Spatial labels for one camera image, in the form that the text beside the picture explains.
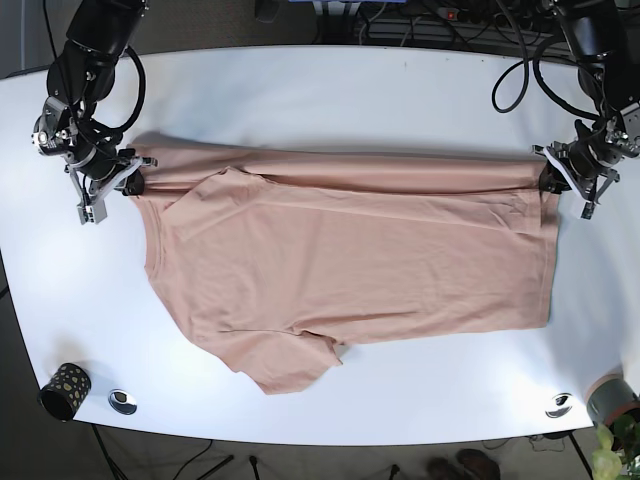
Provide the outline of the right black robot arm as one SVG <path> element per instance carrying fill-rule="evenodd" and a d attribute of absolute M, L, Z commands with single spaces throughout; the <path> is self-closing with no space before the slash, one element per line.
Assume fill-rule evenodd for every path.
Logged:
<path fill-rule="evenodd" d="M 141 195 L 145 180 L 140 169 L 157 165 L 152 157 L 119 147 L 139 118 L 146 96 L 146 74 L 130 40 L 148 8 L 146 1 L 81 2 L 64 47 L 53 54 L 47 72 L 48 97 L 34 124 L 32 143 L 39 154 L 65 161 L 83 224 L 98 224 L 107 217 L 109 193 Z M 94 113 L 113 89 L 115 69 L 124 55 L 138 74 L 137 100 L 123 124 L 107 126 L 95 120 Z"/>

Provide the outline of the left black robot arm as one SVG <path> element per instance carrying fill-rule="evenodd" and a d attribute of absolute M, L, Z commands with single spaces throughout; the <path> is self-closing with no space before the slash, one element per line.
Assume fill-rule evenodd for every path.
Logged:
<path fill-rule="evenodd" d="M 501 108 L 493 90 L 492 106 L 501 114 L 513 111 L 534 78 L 547 98 L 576 117 L 574 141 L 535 145 L 533 152 L 546 159 L 539 189 L 555 195 L 573 192 L 581 202 L 580 217 L 589 220 L 604 192 L 620 181 L 615 166 L 639 156 L 639 64 L 630 53 L 623 18 L 613 1 L 545 1 L 544 8 L 552 12 L 560 33 L 542 40 L 529 53 L 514 15 L 504 2 L 497 5 L 516 34 L 521 60 L 505 70 L 494 86 L 499 87 L 519 66 L 524 74 L 515 101 Z M 544 80 L 541 60 L 558 43 L 568 46 L 572 57 L 565 62 L 577 69 L 580 88 L 592 100 L 594 113 L 569 104 Z"/>

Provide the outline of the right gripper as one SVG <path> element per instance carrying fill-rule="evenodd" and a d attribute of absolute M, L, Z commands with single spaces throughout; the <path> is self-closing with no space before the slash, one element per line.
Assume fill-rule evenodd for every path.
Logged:
<path fill-rule="evenodd" d="M 112 191 L 120 192 L 123 196 L 142 195 L 145 179 L 140 169 L 158 166 L 155 158 L 140 156 L 133 148 L 127 148 L 120 150 L 112 159 L 112 166 L 106 174 L 94 178 L 81 171 L 82 167 L 96 159 L 97 155 L 93 154 L 86 161 L 66 164 L 66 173 L 80 199 L 77 212 L 82 225 L 98 224 L 107 217 L 105 199 Z"/>

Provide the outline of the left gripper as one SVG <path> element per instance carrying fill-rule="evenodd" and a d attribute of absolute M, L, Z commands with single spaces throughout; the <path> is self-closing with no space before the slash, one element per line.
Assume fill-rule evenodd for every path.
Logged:
<path fill-rule="evenodd" d="M 615 166 L 626 157 L 619 144 L 576 140 L 533 145 L 532 152 L 546 160 L 539 175 L 539 190 L 554 195 L 572 192 L 579 200 L 578 217 L 591 220 L 604 192 L 620 181 Z"/>

